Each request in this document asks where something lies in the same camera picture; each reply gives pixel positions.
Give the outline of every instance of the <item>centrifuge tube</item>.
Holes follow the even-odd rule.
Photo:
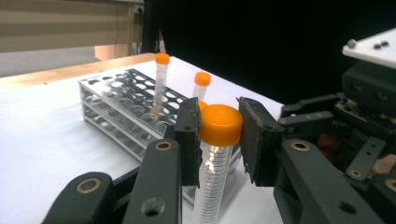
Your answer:
[[[155,93],[154,106],[151,112],[158,117],[158,109],[163,106],[163,97],[166,91],[166,76],[170,57],[166,53],[157,53],[155,56],[156,75],[155,75]]]
[[[205,103],[204,101],[198,101],[198,106],[199,106],[199,109],[202,110],[202,109],[204,109],[204,107],[207,106],[207,103]]]
[[[233,146],[239,142],[243,119],[227,105],[207,105],[201,110],[203,162],[200,188],[195,190],[193,222],[216,223]]]
[[[194,90],[192,91],[192,97],[198,97],[198,100],[203,101],[207,86],[210,84],[211,76],[206,72],[197,72],[194,79]]]

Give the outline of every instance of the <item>orange cap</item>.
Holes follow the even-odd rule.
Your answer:
[[[169,54],[166,53],[157,53],[155,55],[155,62],[156,63],[162,63],[162,64],[169,64]]]
[[[200,86],[208,86],[211,76],[206,72],[197,72],[194,82]]]
[[[205,103],[204,101],[199,101],[198,106],[202,110],[202,109],[204,109],[205,106],[207,106],[207,103]]]
[[[243,118],[241,113],[227,105],[207,105],[201,111],[200,137],[215,147],[230,147],[239,142]]]

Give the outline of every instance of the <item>metal test tube rack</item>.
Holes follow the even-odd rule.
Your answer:
[[[110,136],[142,161],[147,145],[163,138],[166,127],[176,123],[177,110],[188,98],[166,87],[160,118],[150,113],[155,80],[135,69],[90,77],[78,82],[84,119]],[[233,150],[230,173],[241,157]],[[183,196],[194,202],[195,187],[183,187]]]

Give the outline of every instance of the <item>white tabletop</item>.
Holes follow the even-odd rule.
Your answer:
[[[106,72],[126,68],[155,78],[155,62]],[[200,70],[172,57],[167,86],[191,97]],[[78,175],[104,172],[115,179],[140,164],[83,119],[78,81],[97,75],[0,93],[0,223],[41,223],[58,194]],[[208,104],[238,108],[236,98],[241,96],[261,102],[278,118],[281,104],[212,74]],[[192,223],[192,204],[183,200],[182,209],[183,223]],[[282,223],[273,188],[250,184],[242,160],[228,177],[218,223]]]

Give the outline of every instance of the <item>black wall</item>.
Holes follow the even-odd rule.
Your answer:
[[[347,41],[396,27],[396,1],[162,4],[167,53],[283,104],[342,91]]]

